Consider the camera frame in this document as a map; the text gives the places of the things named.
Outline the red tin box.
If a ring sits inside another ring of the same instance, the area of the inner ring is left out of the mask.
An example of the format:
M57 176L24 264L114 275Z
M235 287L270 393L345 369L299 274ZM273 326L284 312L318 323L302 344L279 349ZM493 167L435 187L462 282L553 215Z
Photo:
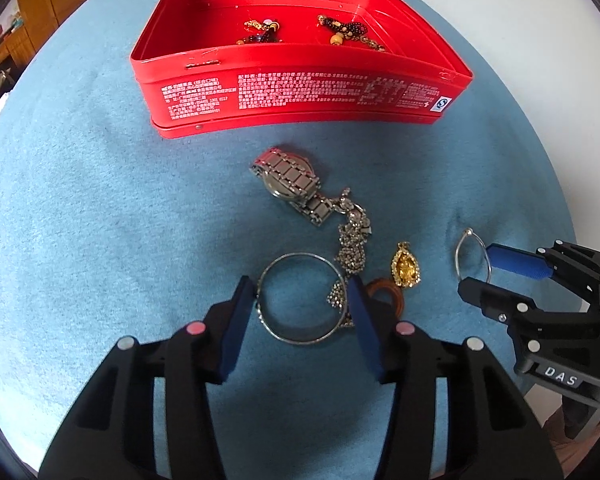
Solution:
M284 122L431 124L472 81L405 0L159 0L130 62L168 139Z

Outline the wooden desk with shelves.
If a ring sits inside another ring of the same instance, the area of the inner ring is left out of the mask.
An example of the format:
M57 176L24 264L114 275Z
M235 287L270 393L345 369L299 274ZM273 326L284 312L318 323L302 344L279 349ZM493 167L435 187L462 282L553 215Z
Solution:
M9 0L0 14L0 79L2 84L19 77L35 56L35 48L24 26L18 0Z

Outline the small silver bangle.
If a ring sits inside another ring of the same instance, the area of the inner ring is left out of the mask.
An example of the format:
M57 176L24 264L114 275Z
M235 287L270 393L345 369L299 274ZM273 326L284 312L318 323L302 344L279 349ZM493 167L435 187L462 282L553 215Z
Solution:
M465 228L460 234L453 254L455 276L458 282L473 278L483 270L483 281L492 282L493 268L486 243L473 228Z

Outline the large silver bangle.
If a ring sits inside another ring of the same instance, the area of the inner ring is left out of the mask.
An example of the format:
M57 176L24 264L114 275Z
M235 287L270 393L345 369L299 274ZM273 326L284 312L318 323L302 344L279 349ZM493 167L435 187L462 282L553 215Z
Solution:
M329 259L313 252L287 252L258 278L258 319L284 344L320 344L351 326L346 285L344 274Z

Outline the silver metal wristwatch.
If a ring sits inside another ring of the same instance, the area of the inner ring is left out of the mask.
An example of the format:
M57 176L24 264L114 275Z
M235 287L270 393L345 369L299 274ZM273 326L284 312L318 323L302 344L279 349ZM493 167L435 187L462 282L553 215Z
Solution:
M321 179L310 162L300 155L269 148L254 160L251 172L271 195L314 226L321 226L337 210L336 202L321 193Z

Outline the gold pendant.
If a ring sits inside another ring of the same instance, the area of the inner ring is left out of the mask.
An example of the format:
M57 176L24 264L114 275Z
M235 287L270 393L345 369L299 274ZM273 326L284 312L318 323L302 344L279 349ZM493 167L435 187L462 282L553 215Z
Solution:
M394 284L401 288L413 288L422 279L419 263L407 242L396 244L396 252L391 259L390 269Z

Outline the blue table cloth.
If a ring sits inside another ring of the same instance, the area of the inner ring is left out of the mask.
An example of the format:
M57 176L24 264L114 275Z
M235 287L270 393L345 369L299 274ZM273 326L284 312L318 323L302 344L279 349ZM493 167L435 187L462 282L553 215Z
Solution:
M422 0L406 0L474 78L431 126L325 122L166 140L130 52L158 0L87 0L22 74L0 115L0 427L32 467L117 340L171 336L242 275L287 252L330 258L336 219L312 226L265 191L253 159L277 145L311 159L324 189L370 214L366 274L408 240L422 284L407 315L450 341L481 337L514 362L503 326L456 293L463 229L532 250L570 240L564 193L501 78Z

